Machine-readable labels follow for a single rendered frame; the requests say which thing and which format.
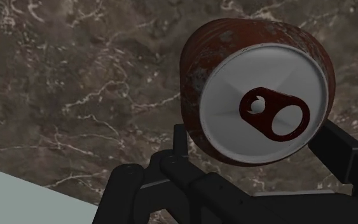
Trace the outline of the rusty red drink can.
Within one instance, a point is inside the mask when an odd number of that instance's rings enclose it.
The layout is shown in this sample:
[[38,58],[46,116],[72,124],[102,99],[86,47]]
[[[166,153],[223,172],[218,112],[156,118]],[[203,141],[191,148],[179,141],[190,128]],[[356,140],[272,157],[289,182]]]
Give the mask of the rusty red drink can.
[[179,63],[181,114],[195,144],[227,164],[270,164],[304,146],[334,101],[333,63],[308,32],[267,20],[199,27]]

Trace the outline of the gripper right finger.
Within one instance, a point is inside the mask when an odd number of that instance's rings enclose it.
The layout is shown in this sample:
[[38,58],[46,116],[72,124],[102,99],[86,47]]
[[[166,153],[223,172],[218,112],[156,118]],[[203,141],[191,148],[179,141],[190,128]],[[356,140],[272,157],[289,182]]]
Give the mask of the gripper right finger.
[[353,185],[358,197],[358,140],[326,120],[308,147],[341,183]]

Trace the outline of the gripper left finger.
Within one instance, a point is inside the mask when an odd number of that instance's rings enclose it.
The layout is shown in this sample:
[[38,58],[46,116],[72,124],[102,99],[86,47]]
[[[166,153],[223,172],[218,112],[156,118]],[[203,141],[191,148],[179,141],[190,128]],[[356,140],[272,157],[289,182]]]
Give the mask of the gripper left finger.
[[113,169],[92,224],[147,224],[165,209],[178,224],[252,224],[252,197],[188,160],[184,125],[174,126],[173,148],[154,153],[147,168]]

